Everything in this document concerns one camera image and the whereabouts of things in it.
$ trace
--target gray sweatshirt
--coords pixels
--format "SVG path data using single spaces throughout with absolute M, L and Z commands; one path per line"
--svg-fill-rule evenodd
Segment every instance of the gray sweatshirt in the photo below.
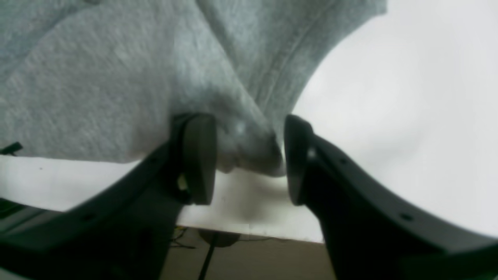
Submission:
M 213 114 L 218 168 L 281 175 L 283 122 L 385 0 L 0 1 L 0 147 L 129 162 Z

